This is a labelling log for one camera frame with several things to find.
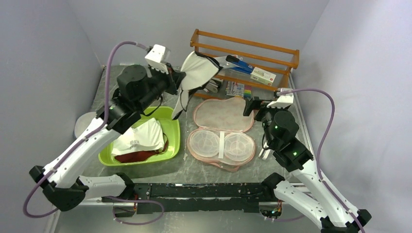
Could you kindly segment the white black bra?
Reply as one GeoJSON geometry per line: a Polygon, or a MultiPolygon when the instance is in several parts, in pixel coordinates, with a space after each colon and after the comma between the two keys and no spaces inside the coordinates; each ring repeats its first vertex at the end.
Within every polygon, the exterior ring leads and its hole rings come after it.
{"type": "Polygon", "coordinates": [[[182,64],[181,72],[186,75],[178,87],[178,99],[172,113],[173,120],[179,118],[182,111],[187,110],[190,91],[196,91],[214,77],[222,67],[213,57],[197,51],[191,52],[182,64]]]}

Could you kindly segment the floral mesh laundry bag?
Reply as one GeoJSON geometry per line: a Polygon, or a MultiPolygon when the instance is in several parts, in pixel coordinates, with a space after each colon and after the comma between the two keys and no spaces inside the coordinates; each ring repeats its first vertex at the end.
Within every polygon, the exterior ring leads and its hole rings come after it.
{"type": "Polygon", "coordinates": [[[254,124],[254,114],[243,116],[244,99],[208,99],[193,111],[197,129],[186,141],[190,154],[197,160],[236,172],[250,162],[256,152],[254,139],[246,134],[254,124]]]}

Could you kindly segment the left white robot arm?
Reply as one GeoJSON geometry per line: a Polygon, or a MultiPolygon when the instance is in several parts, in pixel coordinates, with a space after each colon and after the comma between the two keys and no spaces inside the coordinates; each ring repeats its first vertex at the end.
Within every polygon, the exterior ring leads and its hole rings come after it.
{"type": "Polygon", "coordinates": [[[170,65],[166,71],[132,65],[117,77],[113,96],[97,111],[82,135],[46,166],[34,166],[29,174],[57,210],[69,211],[83,200],[117,197],[123,202],[134,197],[135,185],[124,173],[107,177],[84,177],[91,157],[125,133],[141,119],[145,110],[163,93],[175,95],[186,73],[170,65]]]}

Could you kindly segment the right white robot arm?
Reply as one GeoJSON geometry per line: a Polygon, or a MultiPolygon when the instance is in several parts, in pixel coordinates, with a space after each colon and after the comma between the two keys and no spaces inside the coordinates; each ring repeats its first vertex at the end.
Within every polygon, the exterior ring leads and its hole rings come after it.
{"type": "Polygon", "coordinates": [[[254,97],[246,99],[243,115],[257,111],[255,120],[262,123],[266,149],[273,151],[278,164],[297,178],[311,196],[295,188],[280,174],[273,173],[263,181],[263,197],[268,201],[285,201],[323,233],[363,232],[371,214],[344,198],[320,170],[311,151],[296,138],[299,125],[288,110],[289,106],[290,103],[280,100],[254,97]]]}

